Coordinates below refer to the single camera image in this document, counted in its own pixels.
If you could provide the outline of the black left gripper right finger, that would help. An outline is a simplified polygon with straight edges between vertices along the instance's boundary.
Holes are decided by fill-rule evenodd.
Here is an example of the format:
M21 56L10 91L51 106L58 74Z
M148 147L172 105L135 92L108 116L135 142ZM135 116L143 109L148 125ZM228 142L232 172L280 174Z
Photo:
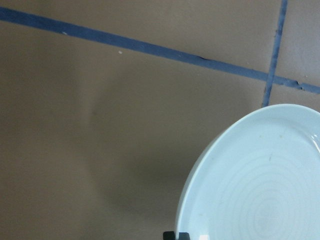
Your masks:
M178 240L190 240L190 235L188 232L180 232L178 234Z

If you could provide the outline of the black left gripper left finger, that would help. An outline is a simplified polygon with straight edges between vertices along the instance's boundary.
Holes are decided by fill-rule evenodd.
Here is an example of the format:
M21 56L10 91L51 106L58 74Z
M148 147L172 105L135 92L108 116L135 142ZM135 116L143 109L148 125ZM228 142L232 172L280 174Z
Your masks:
M162 234L163 240L176 240L176 235L174 231L165 231Z

